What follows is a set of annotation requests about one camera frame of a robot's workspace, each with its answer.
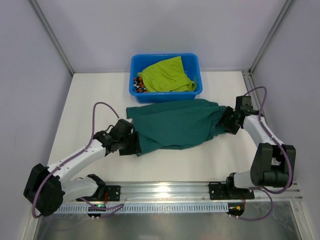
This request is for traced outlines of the dark green shorts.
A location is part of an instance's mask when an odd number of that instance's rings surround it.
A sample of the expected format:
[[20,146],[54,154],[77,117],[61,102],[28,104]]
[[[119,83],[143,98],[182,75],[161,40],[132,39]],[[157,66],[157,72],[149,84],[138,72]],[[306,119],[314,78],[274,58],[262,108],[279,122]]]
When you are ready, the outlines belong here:
[[140,154],[184,150],[224,134],[219,121],[226,106],[205,99],[178,100],[128,107],[138,133]]

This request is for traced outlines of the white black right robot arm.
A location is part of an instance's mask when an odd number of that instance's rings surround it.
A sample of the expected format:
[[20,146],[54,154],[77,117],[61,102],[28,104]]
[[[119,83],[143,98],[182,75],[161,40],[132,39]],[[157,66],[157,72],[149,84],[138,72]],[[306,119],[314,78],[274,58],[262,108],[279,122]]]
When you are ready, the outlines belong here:
[[250,96],[236,97],[235,107],[228,106],[218,124],[233,135],[240,129],[245,130],[256,145],[250,170],[234,172],[227,177],[229,191],[238,193],[261,189],[281,194],[292,185],[296,149],[275,136],[262,113],[254,109]]

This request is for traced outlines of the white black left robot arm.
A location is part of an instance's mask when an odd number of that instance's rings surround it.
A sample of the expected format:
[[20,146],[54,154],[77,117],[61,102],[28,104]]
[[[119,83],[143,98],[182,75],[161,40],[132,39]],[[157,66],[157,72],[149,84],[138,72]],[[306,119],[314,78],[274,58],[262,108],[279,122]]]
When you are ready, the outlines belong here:
[[95,174],[72,178],[90,164],[109,154],[121,156],[140,153],[139,136],[132,119],[118,119],[108,130],[96,132],[89,143],[71,156],[49,166],[35,165],[29,174],[23,196],[32,204],[32,216],[47,217],[64,202],[100,201],[107,187]]

